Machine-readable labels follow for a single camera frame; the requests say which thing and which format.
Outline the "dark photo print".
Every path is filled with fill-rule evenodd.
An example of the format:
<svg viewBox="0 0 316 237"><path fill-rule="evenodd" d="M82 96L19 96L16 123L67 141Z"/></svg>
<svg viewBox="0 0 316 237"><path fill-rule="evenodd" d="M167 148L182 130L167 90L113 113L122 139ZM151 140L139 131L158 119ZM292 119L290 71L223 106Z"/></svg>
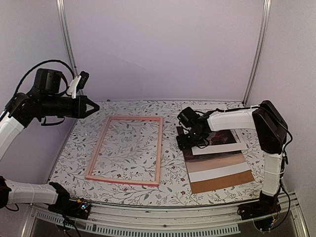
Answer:
<svg viewBox="0 0 316 237"><path fill-rule="evenodd" d="M183 151L190 182L215 179L250 170L242 153L243 151L244 150L197 156L194 156L189 150Z"/></svg>

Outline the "white mat board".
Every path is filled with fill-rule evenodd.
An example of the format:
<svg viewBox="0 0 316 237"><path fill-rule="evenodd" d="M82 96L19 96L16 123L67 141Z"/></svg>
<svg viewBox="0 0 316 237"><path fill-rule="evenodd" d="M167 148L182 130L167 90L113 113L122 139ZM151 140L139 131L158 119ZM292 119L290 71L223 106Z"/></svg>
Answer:
<svg viewBox="0 0 316 237"><path fill-rule="evenodd" d="M196 111L200 116L203 116L207 119L201 111ZM186 134L182 126L180 125L178 128L178 135ZM210 129L209 137L207 138L210 142L210 145L206 148L200 149L198 147L192 147L189 150L192 152L194 156L197 155L205 155L205 154L216 154L216 153L225 153L225 152L235 152L246 150L247 145L243 141L240 131L238 130L220 130L220 131L212 131Z"/></svg>

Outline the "clear acrylic sheet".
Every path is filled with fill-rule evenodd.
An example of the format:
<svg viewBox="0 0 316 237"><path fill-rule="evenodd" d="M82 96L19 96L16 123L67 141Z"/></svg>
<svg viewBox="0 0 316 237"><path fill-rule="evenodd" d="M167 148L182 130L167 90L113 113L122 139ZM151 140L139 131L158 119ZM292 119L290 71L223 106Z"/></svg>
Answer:
<svg viewBox="0 0 316 237"><path fill-rule="evenodd" d="M156 185L159 182L162 118L111 116L90 175L104 182Z"/></svg>

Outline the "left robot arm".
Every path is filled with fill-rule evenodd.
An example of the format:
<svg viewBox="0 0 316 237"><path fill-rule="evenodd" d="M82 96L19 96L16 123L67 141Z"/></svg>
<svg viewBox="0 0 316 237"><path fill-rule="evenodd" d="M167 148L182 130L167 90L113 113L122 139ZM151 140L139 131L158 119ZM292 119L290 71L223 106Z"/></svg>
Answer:
<svg viewBox="0 0 316 237"><path fill-rule="evenodd" d="M61 71L38 69L34 84L28 93L17 93L0 117L0 154L3 156L15 138L37 119L48 126L47 117L83 119L100 109L99 105L77 92L84 88L89 73L82 71L67 82ZM76 201L60 184L46 185L15 183L1 177L0 206L8 208L18 203L43 203L51 212L64 216L79 217L89 213L83 198Z"/></svg>

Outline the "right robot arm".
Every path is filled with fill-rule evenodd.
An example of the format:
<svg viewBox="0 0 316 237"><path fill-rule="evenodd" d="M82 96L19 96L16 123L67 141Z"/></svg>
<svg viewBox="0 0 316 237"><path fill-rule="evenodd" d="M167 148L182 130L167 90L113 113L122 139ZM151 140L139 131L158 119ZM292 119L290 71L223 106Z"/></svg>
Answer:
<svg viewBox="0 0 316 237"><path fill-rule="evenodd" d="M180 150L209 146L207 134L231 129L253 129L257 132L260 148L265 161L264 182L259 200L241 204L238 214L250 219L280 211L279 192L283 189L281 179L284 166L288 164L286 146L291 137L288 126L269 100L247 108L228 110L215 109L199 115L187 107L177 116L181 127L187 131L176 136Z"/></svg>

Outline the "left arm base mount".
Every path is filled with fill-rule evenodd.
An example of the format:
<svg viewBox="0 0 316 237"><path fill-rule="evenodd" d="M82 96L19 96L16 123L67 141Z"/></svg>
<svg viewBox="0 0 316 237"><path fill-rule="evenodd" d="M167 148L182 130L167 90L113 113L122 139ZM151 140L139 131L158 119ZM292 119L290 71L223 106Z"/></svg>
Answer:
<svg viewBox="0 0 316 237"><path fill-rule="evenodd" d="M91 203L83 198L58 200L55 204L49 204L48 210L62 216L87 220L91 211Z"/></svg>

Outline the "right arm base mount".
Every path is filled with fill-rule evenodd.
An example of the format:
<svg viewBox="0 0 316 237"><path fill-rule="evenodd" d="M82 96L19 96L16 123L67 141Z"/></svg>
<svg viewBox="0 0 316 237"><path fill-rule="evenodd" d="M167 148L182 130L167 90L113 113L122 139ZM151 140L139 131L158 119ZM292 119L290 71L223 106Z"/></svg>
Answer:
<svg viewBox="0 0 316 237"><path fill-rule="evenodd" d="M277 202L270 205L268 202L250 202L238 206L237 214L242 220L254 219L269 215L267 218L258 219L253 222L255 228L261 232L270 231L279 218L281 206Z"/></svg>

